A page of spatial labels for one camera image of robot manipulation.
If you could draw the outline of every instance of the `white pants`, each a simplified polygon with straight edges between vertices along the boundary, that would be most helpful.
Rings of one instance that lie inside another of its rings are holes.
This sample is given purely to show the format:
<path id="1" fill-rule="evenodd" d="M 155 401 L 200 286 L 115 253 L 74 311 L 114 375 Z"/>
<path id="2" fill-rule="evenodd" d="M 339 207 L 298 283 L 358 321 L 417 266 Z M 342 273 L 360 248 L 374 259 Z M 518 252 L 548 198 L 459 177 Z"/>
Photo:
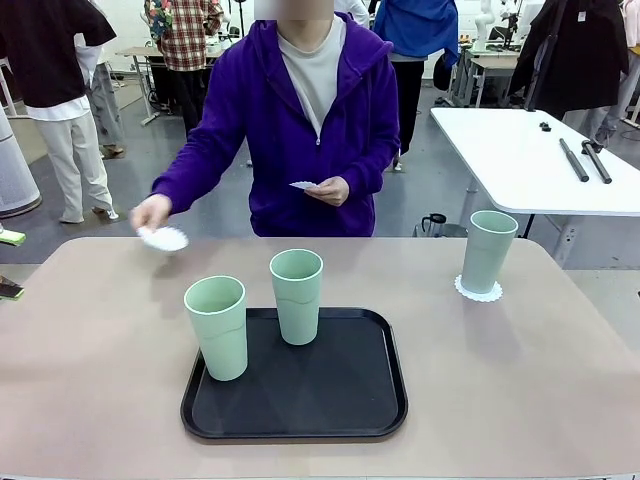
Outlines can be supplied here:
<path id="1" fill-rule="evenodd" d="M 74 154 L 89 184 L 87 193 L 93 199 L 93 206 L 112 209 L 107 171 L 100 155 L 98 134 L 91 112 L 73 120 L 35 122 L 47 145 L 49 158 L 64 194 L 64 213 L 60 219 L 68 222 L 83 220 L 82 181 L 73 159 Z"/>

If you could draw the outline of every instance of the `hand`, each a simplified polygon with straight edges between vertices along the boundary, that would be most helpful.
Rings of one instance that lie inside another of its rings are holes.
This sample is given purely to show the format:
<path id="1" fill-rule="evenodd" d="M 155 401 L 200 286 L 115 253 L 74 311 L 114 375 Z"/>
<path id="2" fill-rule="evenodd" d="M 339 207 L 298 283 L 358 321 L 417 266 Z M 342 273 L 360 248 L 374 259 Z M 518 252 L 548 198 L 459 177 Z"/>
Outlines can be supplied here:
<path id="1" fill-rule="evenodd" d="M 317 187 L 307 188 L 304 193 L 316 200 L 339 207 L 349 198 L 349 184 L 342 177 L 331 177 Z"/>
<path id="2" fill-rule="evenodd" d="M 171 207 L 171 199 L 166 195 L 151 195 L 131 211 L 131 226 L 136 232 L 142 227 L 155 232 L 166 225 Z"/>

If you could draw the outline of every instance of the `gray floor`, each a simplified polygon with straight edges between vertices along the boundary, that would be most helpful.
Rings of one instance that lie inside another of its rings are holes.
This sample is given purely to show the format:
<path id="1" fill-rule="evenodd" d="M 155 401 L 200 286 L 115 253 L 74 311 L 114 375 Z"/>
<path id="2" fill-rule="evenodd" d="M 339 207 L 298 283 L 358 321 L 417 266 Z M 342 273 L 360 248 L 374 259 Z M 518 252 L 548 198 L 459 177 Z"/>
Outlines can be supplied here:
<path id="1" fill-rule="evenodd" d="M 428 115 L 438 95 L 437 91 L 424 89 L 420 104 L 422 114 L 418 116 L 412 150 L 404 160 L 406 173 L 387 174 L 384 189 L 377 197 L 378 236 L 409 236 L 416 222 L 427 213 L 440 212 L 456 219 L 460 212 L 468 173 Z M 181 119 L 162 117 L 143 128 L 140 121 L 144 116 L 140 101 L 123 110 L 127 158 L 106 162 L 116 206 L 124 212 L 147 195 L 153 179 L 167 167 L 184 143 Z M 637 145 L 618 138 L 611 150 L 640 167 Z M 243 147 L 218 188 L 197 202 L 190 212 L 176 216 L 172 223 L 190 237 L 253 235 L 247 205 L 251 185 L 251 170 L 245 167 L 247 158 L 248 151 Z M 20 248 L 0 248 L 0 264 L 41 263 L 60 244 L 80 236 L 133 235 L 126 220 L 111 225 L 101 224 L 96 219 L 90 219 L 80 227 L 60 225 L 56 219 L 62 209 L 62 194 L 50 162 L 39 160 L 31 168 L 44 202 L 33 212 L 4 222 L 8 229 L 26 232 L 28 239 Z M 489 205 L 486 199 L 481 199 L 477 207 Z M 526 218 L 519 220 L 524 225 Z M 545 218 L 538 217 L 531 239 L 550 250 L 556 242 L 557 231 Z M 640 268 L 639 239 L 640 219 L 588 218 L 566 267 Z"/>

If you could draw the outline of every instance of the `purple zip-up hoodie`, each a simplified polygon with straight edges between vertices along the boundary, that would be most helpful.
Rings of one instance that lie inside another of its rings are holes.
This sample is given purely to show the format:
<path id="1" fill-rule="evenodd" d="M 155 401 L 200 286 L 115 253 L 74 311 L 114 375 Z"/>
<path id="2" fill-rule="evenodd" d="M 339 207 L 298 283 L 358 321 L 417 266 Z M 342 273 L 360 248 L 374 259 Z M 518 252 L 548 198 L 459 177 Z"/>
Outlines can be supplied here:
<path id="1" fill-rule="evenodd" d="M 347 15 L 338 92 L 320 137 L 306 118 L 278 47 L 276 23 L 256 22 L 211 74 L 204 115 L 169 169 L 153 184 L 172 213 L 211 191 L 244 138 L 253 161 L 251 224 L 259 236 L 373 234 L 373 194 L 400 147 L 392 44 Z M 349 198 L 333 207 L 289 184 L 341 176 Z"/>

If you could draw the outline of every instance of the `hoodie zipper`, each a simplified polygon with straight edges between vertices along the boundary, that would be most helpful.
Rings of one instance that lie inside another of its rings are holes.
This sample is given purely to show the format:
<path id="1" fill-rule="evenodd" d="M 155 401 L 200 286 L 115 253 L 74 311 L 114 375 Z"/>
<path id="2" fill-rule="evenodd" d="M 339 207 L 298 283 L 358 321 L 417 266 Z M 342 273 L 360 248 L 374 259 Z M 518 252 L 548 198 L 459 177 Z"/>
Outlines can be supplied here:
<path id="1" fill-rule="evenodd" d="M 296 113 L 297 115 L 302 115 L 302 117 L 304 118 L 304 120 L 306 120 L 307 125 L 309 126 L 309 128 L 313 131 L 313 133 L 316 136 L 316 147 L 320 147 L 320 145 L 322 144 L 321 138 L 322 138 L 322 132 L 324 131 L 324 126 L 327 123 L 327 119 L 329 118 L 329 116 L 332 114 L 332 112 L 335 109 L 335 106 L 340 103 L 347 95 L 349 95 L 353 90 L 355 90 L 355 88 L 360 85 L 360 83 L 362 82 L 363 76 L 358 74 L 358 79 L 356 81 L 353 82 L 352 85 L 349 86 L 349 88 L 343 92 L 341 92 L 340 96 L 338 97 L 336 95 L 335 100 L 333 101 L 333 103 L 331 104 L 331 108 L 329 108 L 329 111 L 327 112 L 327 116 L 324 119 L 324 122 L 322 122 L 322 126 L 320 127 L 320 135 L 318 135 L 315 131 L 315 129 L 313 128 L 313 125 L 311 124 L 311 122 L 309 121 L 309 119 L 307 118 L 307 116 L 304 114 L 304 110 L 302 112 L 298 111 L 298 109 L 296 108 L 295 105 L 293 105 L 289 99 L 283 95 L 283 92 L 280 91 L 280 89 L 277 86 L 277 83 L 271 80 L 271 77 L 267 76 L 267 83 L 271 86 L 271 88 L 273 88 L 273 91 L 276 92 L 278 94 L 278 96 L 285 102 L 285 104 L 291 108 L 291 110 L 294 111 L 294 113 Z"/>

